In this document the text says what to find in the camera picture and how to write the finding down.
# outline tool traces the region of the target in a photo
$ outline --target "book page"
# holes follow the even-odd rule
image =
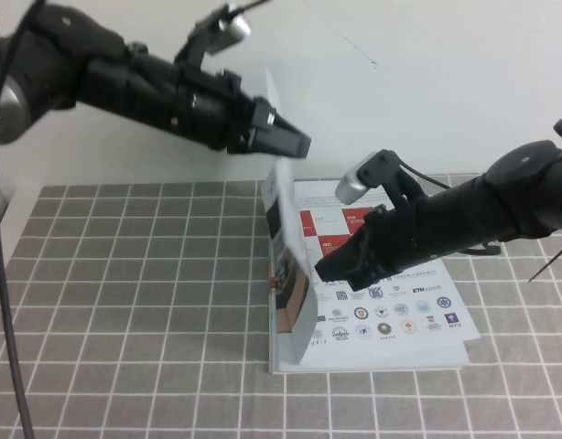
[[[370,209],[379,204],[393,207],[381,189],[343,206],[334,196],[337,184],[295,184],[310,267],[346,242]],[[327,369],[337,357],[381,359],[479,337],[441,260],[358,292],[346,282],[321,282],[313,268],[310,278],[318,300],[318,322],[303,366],[324,365]]]

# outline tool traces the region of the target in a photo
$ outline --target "red square graphic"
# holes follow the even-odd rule
[[[316,236],[316,226],[314,225],[314,219],[311,217],[311,212],[303,210],[299,212],[299,216],[301,217],[303,236]]]
[[[361,225],[364,224],[364,215],[371,209],[372,208],[342,209],[346,224],[348,224],[348,230],[351,234],[356,233]]]
[[[318,236],[319,247],[321,247],[321,254],[327,256],[350,238],[350,235],[326,235]]]

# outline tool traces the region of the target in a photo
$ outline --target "white grid line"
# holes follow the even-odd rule
[[[66,391],[29,391],[27,395],[37,395],[37,396],[60,396],[65,395]],[[0,395],[14,395],[13,391],[0,391]],[[113,396],[128,396],[128,397],[141,397],[141,396],[152,396],[155,393],[152,391],[149,393],[135,393],[135,392],[114,392],[112,393]],[[198,393],[195,391],[192,392],[157,392],[157,396],[196,396]],[[283,396],[282,393],[262,393],[262,392],[245,392],[245,395],[248,396],[273,396],[273,397],[281,397]],[[72,392],[72,396],[110,396],[111,393],[109,392]],[[200,396],[238,396],[238,393],[230,393],[230,392],[200,392]],[[290,398],[321,398],[326,396],[327,393],[287,393],[286,396]],[[373,396],[371,393],[331,393],[330,396],[334,399],[340,398],[362,398],[362,399],[372,399]],[[458,395],[394,395],[388,394],[383,395],[379,394],[376,397],[380,397],[381,399],[402,399],[402,400],[416,400],[419,398],[420,400],[449,400],[454,399],[457,400],[462,398],[460,394]],[[465,396],[466,400],[507,400],[509,398],[513,400],[551,400],[552,395],[468,395]],[[562,400],[562,395],[556,396],[557,400]]]
[[[507,262],[509,263],[509,268],[511,269],[511,274],[514,278],[515,273],[514,273],[514,269],[513,269],[513,263],[511,262],[511,258],[506,256],[507,253],[506,253],[506,247],[505,247],[504,243],[503,243],[503,248],[504,248],[504,257],[507,260]],[[523,299],[523,294],[521,292],[521,285],[518,282],[515,281],[515,286],[517,287],[517,293],[519,294],[519,300],[521,300],[521,303],[524,306],[525,300]],[[524,309],[525,309],[525,317],[527,318],[527,324],[531,327],[532,335],[533,335],[534,342],[535,342],[535,349],[537,350],[537,355],[539,355],[539,358],[542,360],[541,366],[544,370],[544,375],[545,375],[546,380],[547,380],[547,385],[549,386],[549,389],[551,391],[551,395],[552,395],[552,398],[553,398],[553,401],[554,401],[554,405],[556,407],[557,417],[559,418],[560,424],[562,426],[562,412],[559,410],[559,404],[557,403],[557,400],[556,400],[556,394],[554,392],[554,386],[552,384],[551,379],[549,379],[549,374],[547,373],[547,366],[546,366],[546,363],[544,362],[544,357],[542,356],[541,348],[539,347],[539,342],[537,341],[537,335],[535,333],[534,325],[533,325],[533,322],[531,320],[531,317],[529,316],[529,311],[527,310],[527,307],[525,307],[525,306],[524,306]]]
[[[132,185],[129,186],[129,188],[128,188],[129,193],[130,193],[132,187],[133,187]],[[123,208],[123,216],[118,221],[118,228],[116,229],[116,235],[114,236],[114,239],[113,239],[113,246],[112,246],[112,249],[111,249],[111,254],[114,252],[114,246],[116,245],[116,238],[118,236],[118,231],[120,230],[120,226],[123,222],[125,210],[126,210],[126,203],[124,204],[124,208]],[[108,274],[108,268],[109,267],[110,267],[110,260],[108,260],[108,262],[106,263],[106,266],[104,267],[103,280],[106,279],[106,275]],[[80,366],[81,356],[83,355],[83,351],[86,347],[86,342],[88,340],[90,328],[92,327],[92,322],[94,320],[95,307],[98,305],[98,301],[100,300],[100,296],[102,295],[102,289],[103,289],[103,282],[100,284],[100,288],[98,289],[98,294],[96,295],[96,300],[94,302],[94,309],[92,310],[92,314],[90,315],[90,320],[88,321],[86,333],[85,333],[85,336],[83,338],[83,341],[81,342],[80,353],[78,354],[78,361],[76,363],[76,367],[73,370],[73,375],[71,376],[70,386],[68,388],[68,392],[66,394],[65,401],[63,402],[63,408],[61,409],[61,414],[59,415],[59,424],[58,424],[58,428],[55,432],[55,438],[54,439],[59,439],[59,429],[61,427],[61,424],[63,423],[63,417],[65,416],[65,412],[68,409],[68,403],[70,402],[71,388],[73,387],[73,383],[75,382],[76,376],[78,375],[78,367]]]
[[[193,194],[193,188],[195,185],[192,184],[191,186],[191,193]],[[188,215],[191,212],[191,200],[189,201],[189,205],[188,205]],[[183,261],[183,249],[184,246],[186,245],[186,238],[188,236],[188,225],[189,225],[189,221],[186,221],[186,227],[183,230],[183,239],[181,240],[181,248],[179,249],[179,260],[178,260],[178,270],[176,271],[176,280],[179,278],[179,272],[181,271],[181,262]],[[168,321],[166,323],[166,331],[165,331],[165,335],[163,336],[163,346],[161,347],[161,355],[159,357],[159,366],[157,368],[157,376],[155,378],[155,387],[153,389],[153,399],[151,400],[151,407],[149,409],[149,415],[146,421],[146,433],[145,433],[145,439],[148,439],[150,432],[151,432],[151,423],[153,422],[153,411],[155,410],[155,402],[157,401],[157,390],[159,387],[159,379],[161,377],[161,370],[163,369],[163,364],[165,364],[164,362],[164,358],[165,358],[165,348],[166,345],[168,343],[168,334],[169,334],[169,325],[171,325],[171,317],[173,316],[173,308],[175,307],[175,296],[176,296],[176,292],[178,290],[178,283],[174,282],[173,284],[173,290],[171,292],[171,306],[169,308],[169,314],[168,314]]]
[[[468,400],[466,399],[466,393],[464,392],[464,384],[462,383],[462,377],[460,376],[460,370],[456,370],[456,377],[458,378],[458,383],[460,387],[460,395],[462,395],[462,403],[464,404],[464,412],[466,413],[466,421],[468,422],[468,428],[470,431],[470,439],[474,439],[474,432],[472,431],[472,419],[470,418],[470,411],[468,410]]]
[[[380,439],[379,437],[379,416],[376,412],[376,392],[374,390],[374,375],[372,372],[369,372],[371,376],[371,393],[373,395],[373,418],[374,418],[374,430],[376,439]]]
[[[254,200],[253,200],[253,236],[251,237],[251,262],[248,269],[248,292],[246,295],[246,321],[244,322],[244,345],[243,345],[243,365],[241,366],[241,389],[240,389],[240,402],[238,406],[238,433],[236,435],[237,439],[241,439],[241,428],[243,426],[243,396],[244,396],[244,373],[246,371],[246,345],[248,341],[248,324],[249,324],[249,314],[250,314],[250,304],[251,304],[251,285],[250,280],[253,279],[253,260],[254,260],[254,224],[256,223],[256,203],[257,203],[257,183],[254,182]]]
[[[161,192],[163,191],[163,185],[161,185],[161,189],[159,189],[159,199],[161,199]],[[138,297],[138,293],[141,290],[141,284],[140,281],[141,279],[143,279],[143,275],[145,272],[145,267],[146,267],[146,257],[149,254],[149,249],[151,248],[151,241],[153,238],[153,231],[155,229],[155,225],[157,223],[157,213],[159,212],[159,205],[160,203],[157,202],[157,206],[155,207],[155,217],[153,217],[153,223],[151,225],[151,231],[149,233],[149,237],[148,237],[148,241],[146,243],[146,249],[145,249],[145,259],[143,260],[143,264],[141,265],[141,272],[139,273],[139,283],[136,286],[136,290],[135,290],[135,299],[133,300],[133,305],[131,307],[131,312],[130,315],[128,317],[128,323],[126,324],[126,329],[124,330],[124,336],[123,336],[123,344],[120,348],[120,354],[118,356],[118,364],[116,365],[116,370],[114,371],[114,377],[113,377],[113,384],[110,388],[110,396],[108,398],[108,402],[106,403],[106,410],[104,412],[104,417],[103,417],[103,421],[102,421],[102,431],[100,433],[100,439],[103,439],[103,431],[104,428],[106,428],[106,423],[108,422],[108,415],[110,414],[110,407],[112,405],[113,402],[113,397],[114,397],[114,389],[116,389],[116,382],[118,381],[118,374],[120,373],[120,367],[122,364],[122,359],[123,359],[123,355],[124,355],[124,348],[126,347],[126,340],[128,339],[128,334],[130,332],[130,328],[131,328],[131,324],[133,323],[133,316],[135,315],[135,304],[136,304],[136,298]],[[126,209],[126,206],[128,206],[128,201],[125,202],[124,204],[124,208]]]
[[[0,430],[9,430],[11,426],[4,426],[0,425]],[[36,427],[36,430],[43,430],[43,431],[52,431],[55,430],[55,427]],[[104,430],[95,427],[61,427],[61,431],[77,431],[77,432],[145,432],[146,428],[143,427],[107,427]],[[152,429],[153,432],[222,432],[222,433],[236,433],[235,429],[230,428],[199,428],[199,429],[191,429],[191,428],[154,428]],[[265,429],[265,428],[243,428],[243,432],[259,432],[259,433],[282,433],[282,429]],[[347,433],[347,434],[372,434],[374,433],[373,430],[343,430],[343,429],[334,429],[334,430],[324,430],[324,429],[303,429],[303,428],[288,428],[288,433]],[[422,434],[423,432],[420,430],[380,430],[380,434]],[[426,430],[427,434],[467,434],[468,430]],[[483,434],[514,434],[515,431],[513,430],[478,430],[476,433],[483,435]],[[531,431],[522,431],[524,434],[552,434],[556,435],[560,439],[562,439],[562,432],[557,430],[531,430]]]
[[[224,200],[226,192],[226,185],[222,185],[222,204],[220,206],[220,219],[218,224],[218,236],[216,237],[216,255],[218,255],[218,251],[220,250],[220,236],[222,234],[222,215],[224,213]],[[216,280],[216,269],[218,268],[218,263],[214,260],[214,268],[211,274],[211,287],[210,287],[210,301],[209,304],[211,305],[212,299],[214,297],[214,281]],[[198,410],[200,408],[200,389],[201,389],[201,381],[203,379],[203,372],[204,372],[204,360],[206,359],[206,347],[208,345],[208,332],[210,328],[210,316],[211,316],[211,306],[208,307],[208,315],[206,317],[206,335],[204,336],[204,344],[203,349],[201,351],[201,363],[200,363],[200,375],[198,377],[198,392],[196,394],[196,402],[194,406],[193,412],[193,430],[191,432],[191,439],[195,438],[196,435],[196,425],[198,423]]]
[[[424,406],[421,403],[421,398],[419,397],[419,382],[417,380],[417,372],[413,371],[413,382],[416,386],[416,401],[417,409],[419,410],[419,421],[421,422],[421,430],[424,432],[424,439],[427,439],[426,433],[426,419],[424,418]]]
[[[332,428],[332,398],[330,389],[330,374],[326,374],[326,391],[328,392],[328,428],[330,429],[330,439],[334,437],[334,432]]]
[[[287,438],[287,374],[283,375],[283,439]]]

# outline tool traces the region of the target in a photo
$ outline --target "logo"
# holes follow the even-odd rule
[[[332,336],[336,338],[336,340],[348,340],[348,336],[350,334],[344,327],[335,327],[332,330]]]
[[[416,308],[420,313],[428,313],[429,311],[431,311],[431,305],[426,300],[417,301]]]
[[[330,322],[338,323],[338,322],[345,322],[348,320],[348,316],[343,316],[340,309],[333,309],[332,310],[333,317],[330,318]]]
[[[458,320],[458,316],[456,316],[456,313],[445,314],[444,317],[448,321],[449,327],[461,327],[462,326],[462,324]]]
[[[354,330],[356,331],[356,335],[363,340],[366,340],[373,335],[371,328],[366,325],[358,325]]]
[[[403,322],[401,324],[401,328],[407,333],[407,334],[413,334],[414,332],[417,331],[417,326],[414,322],[412,322],[411,320],[406,320],[405,322]]]
[[[386,306],[378,305],[373,311],[378,317],[387,317],[389,315],[389,308]]]
[[[356,318],[360,318],[361,320],[364,320],[366,317],[369,316],[369,312],[366,309],[359,307],[354,310],[354,315],[356,316]]]
[[[442,328],[442,325],[436,322],[436,318],[433,316],[427,316],[427,330],[429,331],[439,331]]]
[[[398,316],[406,316],[409,314],[409,307],[406,304],[397,304],[394,306],[394,313]]]
[[[352,300],[361,300],[364,298],[364,292],[359,292],[359,293],[351,293],[351,299]]]
[[[369,295],[373,299],[382,299],[383,298],[383,289],[380,286],[370,286],[368,288]]]
[[[316,299],[318,300],[318,302],[328,302],[331,297],[327,294],[316,293]]]
[[[437,302],[439,307],[441,308],[450,308],[452,306],[452,301],[447,297],[444,297],[443,295],[441,297],[438,297]]]
[[[391,325],[389,325],[388,323],[385,323],[385,322],[379,323],[379,325],[376,328],[384,336],[388,336],[389,334],[391,334],[391,331],[393,331],[393,329],[391,328]]]
[[[414,288],[413,292],[414,293],[425,293],[427,291],[434,291],[434,290],[441,290],[442,287],[441,285],[434,285],[434,286],[422,286],[419,288]]]
[[[406,295],[406,294],[407,294],[407,291],[401,290],[401,288],[399,286],[394,286],[393,291],[391,293],[389,293],[389,295],[391,297],[399,297],[401,295]]]

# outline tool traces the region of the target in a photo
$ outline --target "grid tablecloth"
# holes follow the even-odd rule
[[[562,438],[562,259],[526,282],[562,234],[445,259],[482,334],[469,366],[271,375],[256,189],[43,188],[7,268],[38,438]]]

